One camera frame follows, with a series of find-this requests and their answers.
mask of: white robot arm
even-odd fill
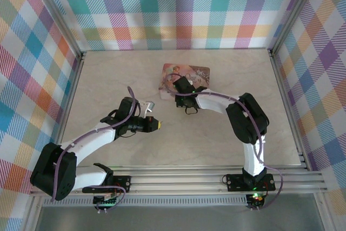
[[[82,168],[77,168],[77,166],[88,155],[118,139],[127,131],[149,133],[161,127],[158,120],[152,116],[147,116],[147,112],[152,111],[154,103],[138,100],[135,100],[135,108],[129,119],[116,127],[111,127],[123,121],[131,113],[132,102],[131,97],[124,98],[117,110],[113,110],[107,117],[101,119],[94,129],[78,138],[60,145],[48,143],[43,148],[32,172],[31,184],[53,196],[54,179],[57,178],[56,200],[64,199],[75,189],[88,186],[114,186],[113,171],[108,167],[99,163]],[[57,176],[55,174],[56,167],[58,167]]]
[[[201,92],[216,93],[210,89],[204,89]],[[196,102],[201,109],[210,109],[225,115],[227,115],[226,109],[228,106],[234,104],[234,101],[215,95],[197,95]],[[264,165],[258,161],[255,153],[258,153],[260,150],[260,142],[257,140],[254,145],[251,143],[243,143],[243,146],[245,155],[244,170],[250,175],[256,176],[264,169]],[[260,159],[263,162],[263,151],[260,154]]]
[[[234,185],[236,188],[254,189],[257,188],[258,184],[261,184],[261,181],[265,180],[264,177],[267,180],[272,178],[267,174],[267,169],[264,166],[264,152],[260,149],[260,141],[262,144],[265,142],[264,138],[269,120],[251,94],[245,93],[239,97],[229,97],[204,87],[196,89],[185,77],[181,77],[173,84],[178,90],[178,93],[175,93],[176,105],[185,108],[186,113],[188,108],[194,108],[196,112],[199,109],[210,109],[225,114],[229,118],[234,133],[243,143],[245,154],[242,177],[230,176],[234,177],[233,182],[239,184]],[[261,140],[258,138],[254,124],[244,111],[244,107],[255,121]]]

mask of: beige floor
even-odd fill
[[[210,68],[210,89],[229,95],[254,95],[270,120],[264,159],[267,164],[300,164],[266,50],[172,50],[88,52],[64,141],[89,129],[129,96],[156,103],[162,129],[137,133],[107,144],[81,165],[241,165],[244,152],[228,118],[209,110],[186,115],[173,101],[161,100],[158,84],[164,63]]]

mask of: wire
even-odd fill
[[[116,185],[116,186],[120,186],[119,182],[116,182],[115,185]],[[119,196],[121,195],[121,193],[122,193],[122,190],[120,190]],[[115,194],[117,194],[117,189],[115,189]]]
[[[264,185],[265,185],[265,187],[267,188],[267,193],[265,194],[265,196],[267,197],[267,196],[268,196],[269,188],[268,188],[268,184],[267,184],[266,182],[264,182]]]
[[[54,202],[55,201],[55,198],[56,198],[56,193],[57,193],[57,188],[58,188],[58,174],[59,174],[59,167],[60,167],[60,164],[61,164],[61,160],[64,156],[64,154],[69,150],[71,149],[72,147],[74,147],[75,145],[77,145],[81,140],[83,140],[84,138],[94,134],[94,133],[97,133],[99,131],[104,131],[104,130],[109,130],[109,129],[113,129],[114,127],[117,127],[117,126],[120,126],[121,124],[125,123],[130,117],[131,115],[133,114],[134,110],[135,110],[135,107],[136,107],[136,98],[135,98],[135,94],[133,92],[133,90],[128,87],[128,91],[132,97],[132,105],[131,105],[131,110],[128,114],[128,116],[124,119],[124,120],[121,120],[120,122],[116,123],[116,124],[113,124],[111,126],[108,126],[108,127],[103,127],[103,128],[99,128],[99,129],[94,129],[92,131],[89,131],[87,133],[85,133],[84,135],[81,135],[80,137],[78,137],[77,139],[75,139],[71,144],[69,144],[63,151],[62,153],[60,154],[59,158],[58,158],[58,161],[56,162],[56,165],[55,165],[55,171],[54,171],[54,186],[53,186],[53,194],[52,194],[52,199],[51,199],[51,202]]]
[[[227,183],[223,181],[223,178],[225,178],[226,176],[227,176],[227,174],[223,175],[222,179],[221,179],[222,183],[225,184],[225,185],[227,185]]]
[[[227,95],[223,95],[223,94],[220,94],[220,93],[214,93],[214,92],[195,92],[195,93],[187,93],[187,94],[182,94],[182,93],[177,93],[175,91],[172,91],[169,89],[168,87],[168,84],[167,84],[167,81],[168,81],[168,77],[172,76],[172,75],[176,75],[176,76],[180,76],[182,77],[180,74],[178,73],[170,73],[170,74],[167,74],[166,77],[164,78],[163,82],[164,82],[164,85],[166,87],[166,90],[173,94],[173,95],[176,95],[176,96],[191,96],[191,95],[212,95],[212,96],[218,96],[218,97],[222,97],[222,98],[226,98],[227,100],[231,100],[231,101],[234,101],[236,102],[237,104],[239,104],[242,109],[248,114],[249,118],[250,118],[250,121],[252,123],[252,125],[254,126],[255,128],[255,131],[256,131],[256,134],[257,134],[257,137],[258,137],[258,140],[259,140],[259,152],[257,153],[256,150],[254,149],[254,152],[255,152],[255,155],[258,159],[258,161],[263,165],[265,166],[266,168],[270,169],[270,170],[273,170],[273,171],[276,171],[278,172],[278,174],[280,175],[280,187],[279,187],[279,190],[278,192],[275,194],[273,200],[271,200],[268,204],[266,204],[265,206],[262,207],[262,209],[264,208],[267,208],[268,206],[270,206],[276,199],[277,197],[280,195],[281,191],[282,191],[282,188],[283,188],[283,175],[281,173],[280,170],[278,169],[275,169],[273,167],[270,167],[268,165],[266,165],[260,158],[261,154],[262,154],[262,151],[263,151],[263,142],[262,142],[262,138],[261,138],[261,132],[255,122],[255,119],[253,118],[253,116],[251,115],[250,111],[247,109],[247,107],[242,103],[240,102],[239,100],[233,98],[233,97],[230,97],[230,96],[227,96]]]
[[[89,186],[88,188],[95,188],[95,189],[113,189],[114,188],[114,189],[121,189],[123,191],[124,195],[122,196],[122,198],[117,203],[115,203],[114,206],[110,207],[109,209],[105,209],[104,210],[105,213],[107,213],[107,211],[111,211],[111,210],[115,209],[124,200],[124,198],[126,196],[126,189],[124,189],[121,186]],[[101,210],[98,206],[99,206],[99,203],[96,204],[96,208],[98,210],[98,213],[100,213]]]
[[[132,134],[132,135],[129,135],[129,136],[123,136],[123,135],[121,135],[120,137],[122,137],[122,138],[129,138],[129,137],[132,137],[132,136],[134,136],[135,134],[136,134],[137,132],[135,132],[134,134]]]

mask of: vent grille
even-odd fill
[[[131,196],[127,195],[120,206],[221,206],[246,204],[245,195],[195,195],[195,196]],[[92,206],[92,196],[71,196],[62,201],[50,202],[45,199],[45,207],[83,207]]]

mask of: plaid wall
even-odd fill
[[[346,227],[346,0],[308,0],[278,63],[314,170]]]
[[[42,0],[0,0],[0,230],[17,230],[76,66]]]
[[[268,49],[273,49],[274,44],[276,43],[276,41],[277,41],[277,39],[278,39],[278,37],[279,37],[283,27],[285,26],[288,18],[290,17],[290,15],[292,13],[292,10],[293,10],[294,6],[296,5],[297,1],[298,0],[291,0],[289,2],[289,4],[288,4],[288,6],[287,6],[287,8],[286,8],[286,10],[285,10],[281,20],[280,20],[280,23],[279,23],[279,25],[278,25],[275,33],[274,33],[274,36],[273,36],[273,38],[272,38],[272,40],[271,40],[271,42],[269,44]]]
[[[267,47],[284,0],[56,2],[82,50],[153,50]]]

